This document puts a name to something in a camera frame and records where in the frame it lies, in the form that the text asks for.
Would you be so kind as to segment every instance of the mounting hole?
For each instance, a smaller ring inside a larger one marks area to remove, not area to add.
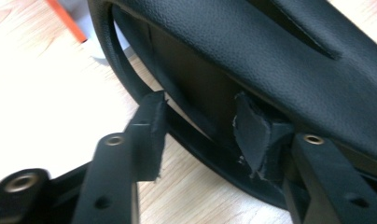
[[[6,184],[5,191],[8,193],[20,192],[30,188],[36,182],[37,175],[34,173],[20,175]]]
[[[304,135],[304,140],[307,143],[313,144],[313,145],[322,145],[325,143],[325,140],[323,138],[313,135],[313,134],[305,134]]]
[[[111,136],[105,140],[105,144],[108,146],[117,146],[124,142],[124,138],[121,136]]]
[[[359,195],[355,193],[345,194],[345,199],[358,207],[367,208],[370,206],[369,203],[364,198],[360,197]]]
[[[106,209],[110,207],[110,205],[112,205],[112,201],[106,196],[99,197],[94,204],[97,209]]]

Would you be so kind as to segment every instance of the light wood surface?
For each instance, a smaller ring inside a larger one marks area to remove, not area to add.
[[[377,42],[377,0],[331,2]],[[0,180],[25,168],[51,177],[76,168],[136,107],[46,2],[0,0]],[[140,204],[142,223],[291,223],[288,212],[239,191],[170,136],[161,178],[140,184]]]

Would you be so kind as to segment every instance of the black leather seat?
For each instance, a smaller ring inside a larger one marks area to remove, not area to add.
[[[242,155],[232,123],[235,97],[245,92],[295,132],[332,139],[357,169],[377,176],[377,45],[327,1],[98,0],[90,7],[107,60],[133,97],[150,89],[125,59],[113,20],[225,155]]]

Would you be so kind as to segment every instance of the metal grommet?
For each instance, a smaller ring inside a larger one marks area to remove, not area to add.
[[[5,186],[5,191],[8,193],[23,191],[33,186],[36,182],[37,175],[34,173],[20,175],[8,182]]]
[[[105,144],[108,146],[118,146],[124,142],[124,138],[122,136],[111,136],[105,140]]]
[[[325,143],[325,140],[323,138],[313,135],[313,134],[305,134],[304,135],[304,140],[307,143],[313,144],[313,145],[322,145]]]

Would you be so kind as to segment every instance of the orange object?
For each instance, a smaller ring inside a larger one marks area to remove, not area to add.
[[[87,40],[87,37],[83,34],[80,28],[77,26],[72,17],[67,13],[67,11],[61,6],[58,0],[47,0],[49,5],[54,9],[57,15],[61,18],[63,23],[72,32],[78,42],[83,43]]]

